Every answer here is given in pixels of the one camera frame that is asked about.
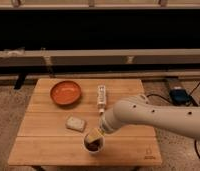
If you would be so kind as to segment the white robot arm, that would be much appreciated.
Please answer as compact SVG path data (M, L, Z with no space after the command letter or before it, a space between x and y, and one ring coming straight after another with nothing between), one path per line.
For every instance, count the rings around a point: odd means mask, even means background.
M200 141L200 107L157 106L143 94L118 100L85 140L92 143L125 125L149 125Z

